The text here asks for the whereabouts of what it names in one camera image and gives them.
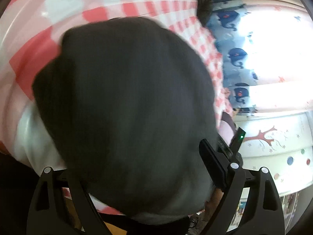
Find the black puffer jacket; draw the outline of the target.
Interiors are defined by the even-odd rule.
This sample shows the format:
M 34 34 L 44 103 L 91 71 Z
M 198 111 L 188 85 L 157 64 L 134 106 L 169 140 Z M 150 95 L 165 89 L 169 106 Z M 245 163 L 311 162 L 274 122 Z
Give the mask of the black puffer jacket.
M 204 208 L 213 183 L 198 146 L 216 146 L 215 94 L 181 37 L 147 18 L 71 28 L 32 90 L 67 168 L 102 203 L 147 224 Z

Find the purple pink garment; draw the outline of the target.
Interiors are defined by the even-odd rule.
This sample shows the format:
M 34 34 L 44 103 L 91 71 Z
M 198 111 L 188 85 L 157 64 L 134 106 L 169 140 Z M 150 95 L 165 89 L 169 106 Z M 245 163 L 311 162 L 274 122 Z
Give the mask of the purple pink garment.
M 230 145 L 233 137 L 237 132 L 236 124 L 234 123 L 232 117 L 226 113 L 222 112 L 220 127 L 219 127 L 219 134 L 226 142 L 227 145 Z

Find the blue whale curtain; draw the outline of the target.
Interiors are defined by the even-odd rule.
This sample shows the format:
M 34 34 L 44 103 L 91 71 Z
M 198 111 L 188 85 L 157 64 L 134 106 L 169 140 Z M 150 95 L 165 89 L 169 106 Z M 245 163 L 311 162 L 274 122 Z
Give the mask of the blue whale curtain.
M 207 27 L 215 37 L 215 47 L 223 56 L 223 86 L 233 108 L 243 115 L 257 113 L 251 88 L 258 77 L 248 66 L 252 54 L 251 27 L 244 29 L 244 20 L 250 16 L 242 0 L 213 0 L 213 12 Z

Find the red white checkered bed cover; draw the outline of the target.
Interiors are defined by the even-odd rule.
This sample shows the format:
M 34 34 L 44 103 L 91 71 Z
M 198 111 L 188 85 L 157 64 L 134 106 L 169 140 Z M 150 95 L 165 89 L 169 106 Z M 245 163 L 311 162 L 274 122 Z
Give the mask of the red white checkered bed cover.
M 75 168 L 100 211 L 170 218 L 214 186 L 223 59 L 197 0 L 13 0 L 1 18 L 1 140 L 40 174 Z

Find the red tree wall sticker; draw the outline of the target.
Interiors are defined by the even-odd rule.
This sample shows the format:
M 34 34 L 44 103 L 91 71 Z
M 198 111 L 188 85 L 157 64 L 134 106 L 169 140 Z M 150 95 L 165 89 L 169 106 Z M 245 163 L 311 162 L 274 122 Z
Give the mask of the red tree wall sticker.
M 259 131 L 258 135 L 256 136 L 252 136 L 252 137 L 244 137 L 243 142 L 247 142 L 247 141 L 252 141 L 252 140 L 260 140 L 260 141 L 265 141 L 266 143 L 268 143 L 269 146 L 272 145 L 272 142 L 274 141 L 273 139 L 266 139 L 265 135 L 269 132 L 272 131 L 276 131 L 276 128 L 273 126 L 271 129 L 266 130 L 264 132 L 262 132 L 261 130 Z

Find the black coat by wall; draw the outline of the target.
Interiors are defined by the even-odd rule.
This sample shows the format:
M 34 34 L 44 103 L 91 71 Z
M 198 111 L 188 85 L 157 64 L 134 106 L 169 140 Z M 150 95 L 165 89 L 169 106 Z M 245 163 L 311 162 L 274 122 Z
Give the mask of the black coat by wall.
M 197 18 L 206 26 L 213 10 L 213 0 L 197 0 Z

